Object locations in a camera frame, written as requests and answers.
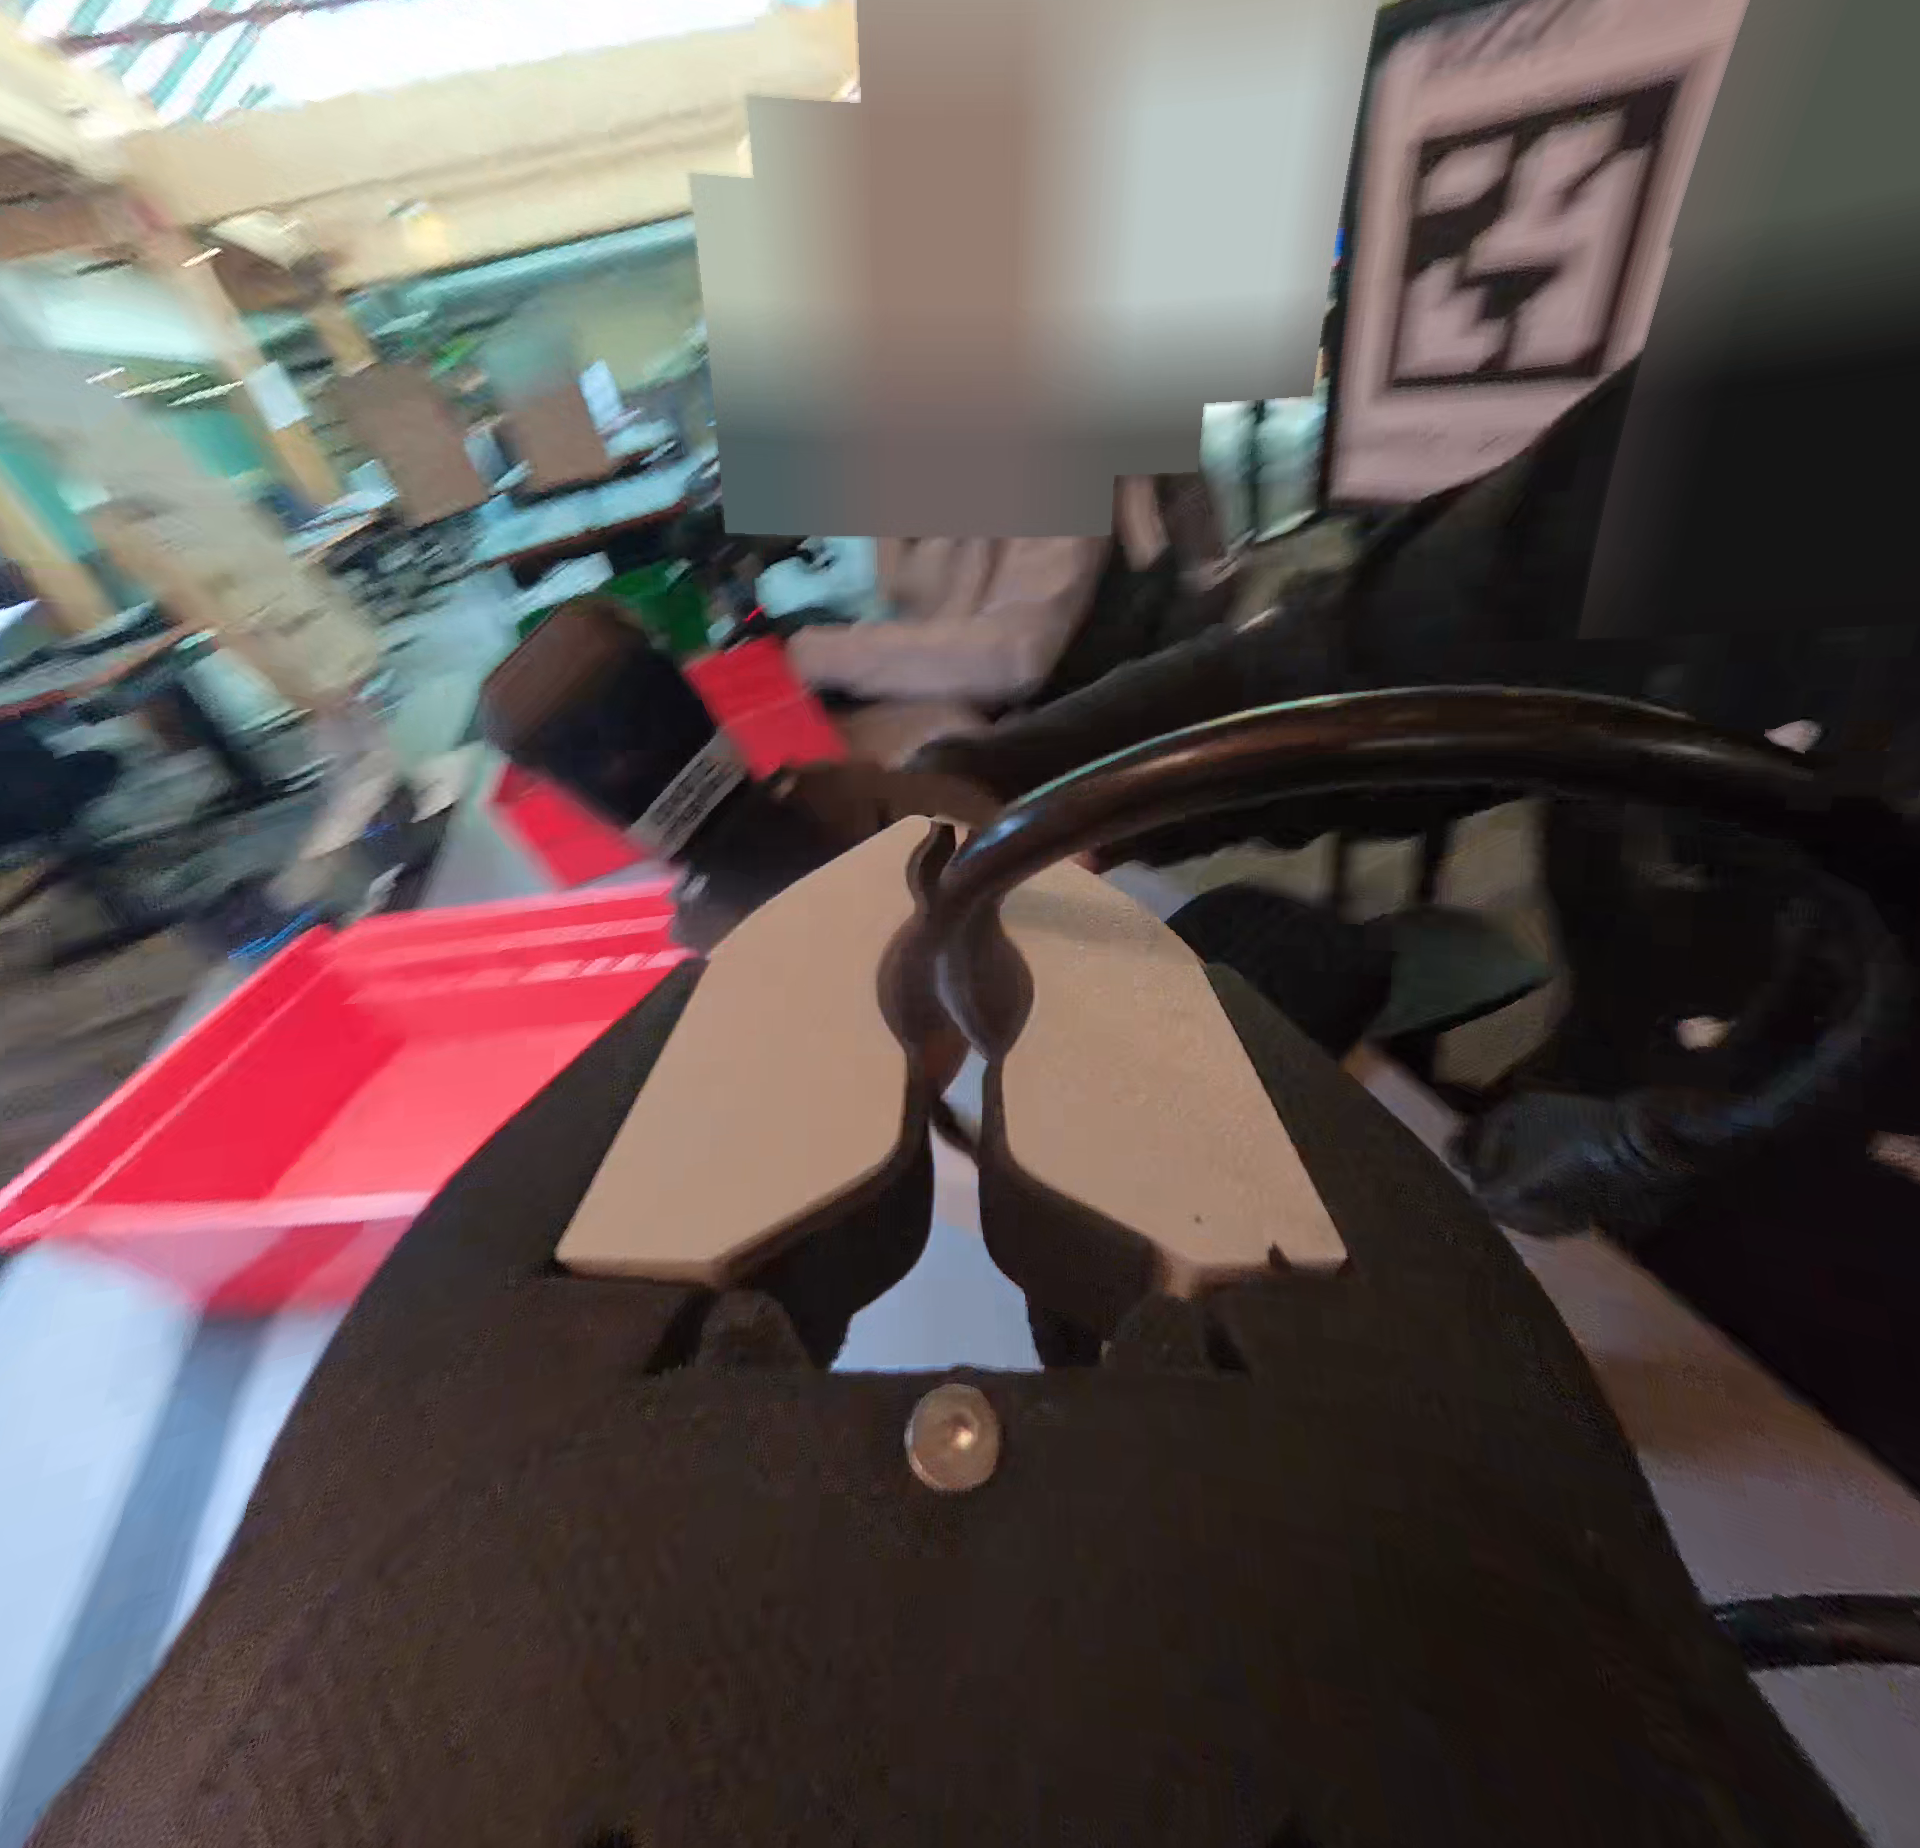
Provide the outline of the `wooden instruction board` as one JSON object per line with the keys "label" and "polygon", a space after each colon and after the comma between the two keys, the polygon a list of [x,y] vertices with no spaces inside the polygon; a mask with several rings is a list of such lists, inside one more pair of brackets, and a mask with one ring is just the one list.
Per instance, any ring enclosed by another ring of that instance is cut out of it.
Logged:
{"label": "wooden instruction board", "polygon": [[538,501],[601,484],[614,469],[578,371],[507,388],[499,435],[512,458],[509,498]]}
{"label": "wooden instruction board", "polygon": [[88,512],[97,540],[160,608],[211,635],[297,709],[341,717],[361,701],[378,667],[370,622],[166,426],[112,419],[88,443],[84,473],[99,492]]}
{"label": "wooden instruction board", "polygon": [[387,475],[401,520],[417,532],[479,511],[491,487],[466,453],[466,426],[428,374],[378,362],[334,374],[325,400]]}

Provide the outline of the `black framed marker sign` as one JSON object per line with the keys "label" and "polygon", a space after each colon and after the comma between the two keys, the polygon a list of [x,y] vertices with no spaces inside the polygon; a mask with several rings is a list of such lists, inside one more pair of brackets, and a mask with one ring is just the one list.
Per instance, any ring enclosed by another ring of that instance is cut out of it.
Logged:
{"label": "black framed marker sign", "polygon": [[1508,464],[1629,365],[1751,0],[1400,0],[1342,211],[1320,504]]}

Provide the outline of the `person's right forearm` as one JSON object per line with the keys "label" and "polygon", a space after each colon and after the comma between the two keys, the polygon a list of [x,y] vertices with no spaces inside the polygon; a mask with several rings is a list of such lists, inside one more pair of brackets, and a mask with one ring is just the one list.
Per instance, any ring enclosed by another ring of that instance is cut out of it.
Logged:
{"label": "person's right forearm", "polygon": [[1302,578],[1235,627],[1118,664],[1092,683],[978,732],[947,732],[907,760],[1006,805],[1085,766],[1215,719],[1384,688],[1493,682],[1486,646],[1440,631],[1390,631],[1342,577]]}

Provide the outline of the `red plastic bin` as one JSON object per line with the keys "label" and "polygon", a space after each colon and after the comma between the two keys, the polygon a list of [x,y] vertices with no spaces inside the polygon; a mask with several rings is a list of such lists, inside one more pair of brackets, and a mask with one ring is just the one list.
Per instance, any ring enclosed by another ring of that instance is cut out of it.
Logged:
{"label": "red plastic bin", "polygon": [[344,1307],[448,1179],[683,960],[664,881],[297,939],[4,1186],[4,1253],[188,1307]]}
{"label": "red plastic bin", "polygon": [[[793,677],[775,641],[715,650],[689,664],[689,683],[757,778],[843,754],[840,728]],[[584,889],[630,869],[660,871],[660,858],[624,823],[513,762],[502,762],[482,808],[543,889]]]}

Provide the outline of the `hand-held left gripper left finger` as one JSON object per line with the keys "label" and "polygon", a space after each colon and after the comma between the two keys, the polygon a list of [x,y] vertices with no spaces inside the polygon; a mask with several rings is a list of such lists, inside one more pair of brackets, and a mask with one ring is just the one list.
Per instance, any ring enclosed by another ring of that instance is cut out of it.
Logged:
{"label": "hand-held left gripper left finger", "polygon": [[935,871],[939,826],[910,815],[718,941],[557,1268],[656,1284],[900,1283],[930,1233],[930,1085],[881,982]]}

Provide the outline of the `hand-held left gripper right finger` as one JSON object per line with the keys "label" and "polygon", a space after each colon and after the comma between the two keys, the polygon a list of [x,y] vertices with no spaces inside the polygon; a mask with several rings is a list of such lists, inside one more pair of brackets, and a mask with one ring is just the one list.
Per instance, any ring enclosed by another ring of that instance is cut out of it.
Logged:
{"label": "hand-held left gripper right finger", "polygon": [[984,1080],[980,1233],[1029,1297],[1199,1297],[1348,1261],[1193,949],[1077,865],[1006,893],[1020,1027]]}

